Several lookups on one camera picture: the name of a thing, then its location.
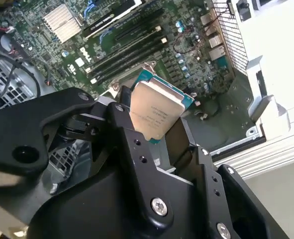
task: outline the metal bracket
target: metal bracket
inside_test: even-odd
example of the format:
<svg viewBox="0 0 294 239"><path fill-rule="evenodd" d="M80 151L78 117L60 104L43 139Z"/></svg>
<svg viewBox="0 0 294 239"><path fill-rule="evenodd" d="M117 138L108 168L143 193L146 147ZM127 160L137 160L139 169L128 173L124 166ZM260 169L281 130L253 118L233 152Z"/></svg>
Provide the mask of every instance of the metal bracket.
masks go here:
<svg viewBox="0 0 294 239"><path fill-rule="evenodd" d="M0 186L37 180L48 165L43 127L68 113L86 113L93 104L86 92L69 88L1 110Z"/></svg>
<svg viewBox="0 0 294 239"><path fill-rule="evenodd" d="M173 223L173 210L165 189L159 183L160 172L153 162L148 142L142 133L134 131L124 105L111 103L107 111L107 119L115 131L113 135L117 135L113 140L120 151L121 166L126 172L128 185L132 186L132 198L138 204L138 214L142 215L144 221L141 225L153 233L162 233Z"/></svg>

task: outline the heatsink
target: heatsink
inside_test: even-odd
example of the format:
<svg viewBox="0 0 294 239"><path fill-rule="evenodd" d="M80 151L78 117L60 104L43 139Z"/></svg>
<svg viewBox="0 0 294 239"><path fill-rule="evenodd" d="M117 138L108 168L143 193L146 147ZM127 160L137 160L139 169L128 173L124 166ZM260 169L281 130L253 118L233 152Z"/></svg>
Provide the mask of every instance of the heatsink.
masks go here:
<svg viewBox="0 0 294 239"><path fill-rule="evenodd" d="M51 11L43 19L47 27L58 37L61 43L81 31L79 24L65 4Z"/></svg>

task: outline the capacitor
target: capacitor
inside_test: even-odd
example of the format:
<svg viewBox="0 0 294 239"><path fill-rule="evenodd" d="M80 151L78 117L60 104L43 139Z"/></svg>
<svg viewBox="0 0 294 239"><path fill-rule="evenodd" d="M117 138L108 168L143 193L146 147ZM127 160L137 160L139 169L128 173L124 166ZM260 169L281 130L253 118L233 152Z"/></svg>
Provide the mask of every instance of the capacitor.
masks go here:
<svg viewBox="0 0 294 239"><path fill-rule="evenodd" d="M68 51L63 51L63 52L62 52L62 56L63 56L63 57L67 57L68 55L69 55Z"/></svg>
<svg viewBox="0 0 294 239"><path fill-rule="evenodd" d="M7 21L3 21L3 22L1 23L1 25L2 25L2 27L8 27L8 22L7 22Z"/></svg>
<svg viewBox="0 0 294 239"><path fill-rule="evenodd" d="M177 22L176 22L176 27L177 27L177 28L182 27L182 24L181 24L180 21L177 21Z"/></svg>

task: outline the screw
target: screw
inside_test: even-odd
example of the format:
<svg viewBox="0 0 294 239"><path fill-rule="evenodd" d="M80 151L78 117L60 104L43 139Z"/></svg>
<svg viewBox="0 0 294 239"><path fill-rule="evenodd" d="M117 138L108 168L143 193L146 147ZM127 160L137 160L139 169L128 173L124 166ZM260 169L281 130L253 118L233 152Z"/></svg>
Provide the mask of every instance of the screw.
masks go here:
<svg viewBox="0 0 294 239"><path fill-rule="evenodd" d="M232 168L227 168L227 170L230 172L230 174L234 174L234 170Z"/></svg>
<svg viewBox="0 0 294 239"><path fill-rule="evenodd" d="M116 109L119 111L123 111L123 107L121 107L120 105L116 105Z"/></svg>
<svg viewBox="0 0 294 239"><path fill-rule="evenodd" d="M231 239L231 233L223 223L218 223L216 229L223 239Z"/></svg>
<svg viewBox="0 0 294 239"><path fill-rule="evenodd" d="M204 148L202 149L202 152L204 155L208 155L208 152Z"/></svg>
<svg viewBox="0 0 294 239"><path fill-rule="evenodd" d="M84 93L78 93L79 98L81 98L84 101L89 101L89 98Z"/></svg>
<svg viewBox="0 0 294 239"><path fill-rule="evenodd" d="M164 217L168 213L167 205L160 198L154 198L151 201L152 210L159 216Z"/></svg>

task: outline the blue cable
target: blue cable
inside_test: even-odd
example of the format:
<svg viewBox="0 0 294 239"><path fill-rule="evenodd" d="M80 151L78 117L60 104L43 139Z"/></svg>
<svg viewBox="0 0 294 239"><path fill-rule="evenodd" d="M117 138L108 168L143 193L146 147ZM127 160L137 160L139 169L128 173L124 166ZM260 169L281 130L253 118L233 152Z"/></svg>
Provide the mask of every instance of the blue cable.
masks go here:
<svg viewBox="0 0 294 239"><path fill-rule="evenodd" d="M94 2L92 0L89 0L88 1L88 5L87 5L87 8L84 11L84 19L86 19L87 13L89 13L94 7L96 7L96 5L94 4Z"/></svg>

